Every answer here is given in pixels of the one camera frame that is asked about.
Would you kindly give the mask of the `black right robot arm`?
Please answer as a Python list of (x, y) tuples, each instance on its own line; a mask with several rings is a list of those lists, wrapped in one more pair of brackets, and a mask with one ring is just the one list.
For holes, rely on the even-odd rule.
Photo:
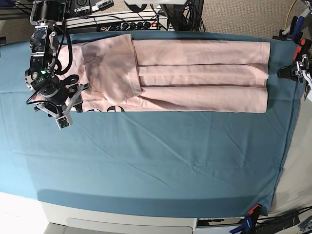
[(35, 110), (43, 110), (56, 119), (67, 119), (68, 112), (82, 110), (81, 92), (89, 85), (79, 84), (78, 75), (60, 80), (72, 66), (73, 50), (66, 31), (70, 3), (67, 0), (35, 0), (30, 23), (35, 30), (31, 36), (30, 67), (25, 72), (25, 84), (33, 92), (26, 101)]

